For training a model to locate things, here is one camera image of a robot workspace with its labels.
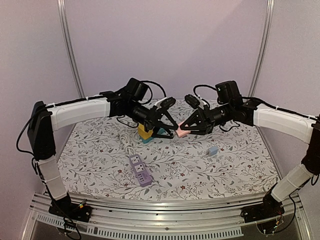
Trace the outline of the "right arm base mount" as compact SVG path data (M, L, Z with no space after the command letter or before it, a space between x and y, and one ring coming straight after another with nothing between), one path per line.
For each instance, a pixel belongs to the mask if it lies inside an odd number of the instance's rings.
M263 197L262 203L243 207L240 216L245 223L272 218L285 213L282 202L276 201L271 194Z

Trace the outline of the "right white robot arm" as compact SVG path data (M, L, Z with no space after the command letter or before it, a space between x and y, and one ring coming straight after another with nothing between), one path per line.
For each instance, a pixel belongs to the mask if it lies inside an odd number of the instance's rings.
M275 130L308 145L301 163L266 193L262 203L242 211L243 215L260 214L262 218L281 213L282 201L320 174L320 118L273 106L257 97L242 96L234 80L218 83L214 89L219 104L216 108L210 108L195 94L184 97L194 113L180 125L182 130L193 135L207 135L214 127L234 121Z

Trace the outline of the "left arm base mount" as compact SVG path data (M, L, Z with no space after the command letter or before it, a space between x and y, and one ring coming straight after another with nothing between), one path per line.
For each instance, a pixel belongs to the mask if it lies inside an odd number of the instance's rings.
M83 207L80 207L79 203L72 203L69 200L64 201L60 199L51 202L48 212L56 216L69 217L75 221L88 223L92 210L93 208L89 205L85 204Z

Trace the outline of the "teal power strip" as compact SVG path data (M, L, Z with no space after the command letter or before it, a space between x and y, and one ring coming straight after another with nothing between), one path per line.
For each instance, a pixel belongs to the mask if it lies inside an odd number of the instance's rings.
M161 129L158 131L159 134L163 134L164 132L165 132L165 130L164 130L163 128L161 128ZM140 139L141 139L141 141L142 141L144 144L147 144L147 143L149 143L150 141L152 141L154 138L153 138L152 136L150 136L150 137L144 139L142 136L140 136Z

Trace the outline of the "pink plug adapter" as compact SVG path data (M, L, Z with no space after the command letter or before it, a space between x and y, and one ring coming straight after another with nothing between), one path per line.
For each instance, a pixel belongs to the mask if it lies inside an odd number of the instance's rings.
M180 126L182 125L182 123L183 123L183 122L180 122L180 123L178 124L178 129L175 131L175 133L176 133L176 135L177 135L178 138L183 138L183 137L185 137L185 136L187 136L188 134L191 133L190 130L182 130L182 129L180 128Z

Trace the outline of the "purple power strip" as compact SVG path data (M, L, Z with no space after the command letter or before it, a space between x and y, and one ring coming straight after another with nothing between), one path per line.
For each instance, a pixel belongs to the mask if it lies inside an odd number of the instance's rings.
M145 164L143 163L139 154L130 155L128 157L130 166L137 177L137 180L141 187L146 187L152 183L152 178L147 171Z

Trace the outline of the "yellow cube socket adapter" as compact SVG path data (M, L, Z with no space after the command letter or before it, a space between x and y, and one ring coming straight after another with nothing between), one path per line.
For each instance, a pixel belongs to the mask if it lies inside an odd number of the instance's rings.
M142 124L138 125L137 132L143 140L151 138L153 134L153 130L146 131L144 125Z

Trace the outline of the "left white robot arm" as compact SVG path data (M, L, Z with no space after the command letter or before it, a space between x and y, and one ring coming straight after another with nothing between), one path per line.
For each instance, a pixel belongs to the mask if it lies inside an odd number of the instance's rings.
M144 126L152 137L162 138L158 133L164 129L167 139L174 137L178 124L168 110L176 100L165 96L152 108L146 108L141 100L149 86L145 80L130 78L128 83L117 91L104 91L94 96L71 101L34 104L30 119L22 129L27 133L31 150L28 152L36 162L38 174L55 202L55 209L63 216L74 213L74 205L63 184L56 160L54 132L69 125L96 119L126 116Z

